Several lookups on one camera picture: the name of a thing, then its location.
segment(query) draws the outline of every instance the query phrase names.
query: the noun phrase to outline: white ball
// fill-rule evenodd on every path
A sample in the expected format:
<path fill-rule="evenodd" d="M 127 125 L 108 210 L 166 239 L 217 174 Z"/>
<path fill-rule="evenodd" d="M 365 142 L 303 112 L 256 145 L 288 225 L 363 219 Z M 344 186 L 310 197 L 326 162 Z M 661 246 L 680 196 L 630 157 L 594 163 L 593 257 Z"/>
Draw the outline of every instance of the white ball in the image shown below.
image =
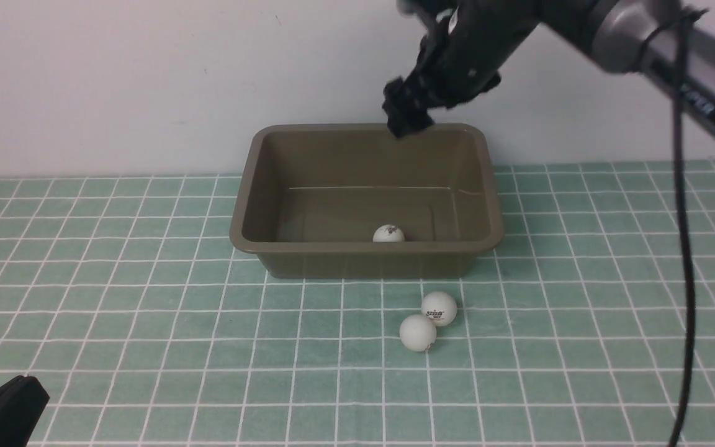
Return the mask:
<path fill-rule="evenodd" d="M 399 328 L 402 344 L 416 353 L 429 349 L 437 336 L 438 329 L 434 327 L 432 320 L 421 314 L 413 314 L 405 318 Z"/>
<path fill-rule="evenodd" d="M 404 242 L 405 233 L 395 225 L 383 225 L 374 232 L 375 242 Z"/>
<path fill-rule="evenodd" d="M 429 317 L 435 326 L 442 328 L 457 317 L 457 302 L 446 292 L 432 292 L 423 298 L 421 314 Z"/>

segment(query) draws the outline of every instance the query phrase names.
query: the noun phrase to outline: white wall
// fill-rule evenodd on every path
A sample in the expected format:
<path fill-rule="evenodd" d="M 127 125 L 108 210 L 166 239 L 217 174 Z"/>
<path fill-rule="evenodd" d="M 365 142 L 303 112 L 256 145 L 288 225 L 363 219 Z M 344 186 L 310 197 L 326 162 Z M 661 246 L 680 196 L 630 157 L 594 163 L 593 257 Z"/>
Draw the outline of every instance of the white wall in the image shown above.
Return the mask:
<path fill-rule="evenodd" d="M 693 4 L 715 32 L 715 0 Z M 267 125 L 385 121 L 422 33 L 392 0 L 0 0 L 0 176 L 239 172 Z M 502 76 L 437 114 L 484 130 L 497 163 L 669 156 L 667 100 L 547 29 Z"/>

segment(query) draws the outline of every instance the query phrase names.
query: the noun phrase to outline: tile pattern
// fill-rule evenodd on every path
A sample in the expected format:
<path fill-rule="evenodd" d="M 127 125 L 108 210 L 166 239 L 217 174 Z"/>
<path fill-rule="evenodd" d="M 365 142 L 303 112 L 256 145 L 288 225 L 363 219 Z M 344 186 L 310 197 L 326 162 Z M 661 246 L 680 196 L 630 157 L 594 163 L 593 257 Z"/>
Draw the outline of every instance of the tile pattern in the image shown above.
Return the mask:
<path fill-rule="evenodd" d="M 692 161 L 715 445 L 715 161 Z M 507 237 L 459 282 L 286 282 L 227 238 L 236 176 L 0 180 L 0 384 L 34 445 L 661 445 L 683 283 L 669 163 L 500 166 Z M 459 298 L 428 354 L 399 323 Z"/>

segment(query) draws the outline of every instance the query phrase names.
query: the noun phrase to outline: plastic tub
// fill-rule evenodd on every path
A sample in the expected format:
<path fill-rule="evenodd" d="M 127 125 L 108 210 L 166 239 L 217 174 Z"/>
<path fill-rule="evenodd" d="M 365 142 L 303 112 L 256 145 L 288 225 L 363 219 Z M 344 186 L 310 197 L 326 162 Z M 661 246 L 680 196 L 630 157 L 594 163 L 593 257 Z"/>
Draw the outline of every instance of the plastic tub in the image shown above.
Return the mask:
<path fill-rule="evenodd" d="M 372 242 L 384 224 L 407 240 Z M 275 278 L 430 279 L 463 277 L 504 232 L 474 127 L 275 125 L 253 139 L 230 238 Z"/>

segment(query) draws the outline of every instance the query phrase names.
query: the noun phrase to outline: table surface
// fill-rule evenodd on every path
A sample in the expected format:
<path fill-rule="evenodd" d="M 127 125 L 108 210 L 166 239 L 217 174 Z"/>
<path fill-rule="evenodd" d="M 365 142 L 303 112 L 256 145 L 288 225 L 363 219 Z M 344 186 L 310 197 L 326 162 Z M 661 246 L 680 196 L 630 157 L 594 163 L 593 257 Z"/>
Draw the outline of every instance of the table surface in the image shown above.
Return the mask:
<path fill-rule="evenodd" d="M 691 161 L 715 445 L 715 161 Z M 663 445 L 683 356 L 668 162 L 497 167 L 507 235 L 461 281 L 301 282 L 228 240 L 238 176 L 0 180 L 0 385 L 34 445 Z M 460 312 L 399 342 L 422 294 Z"/>

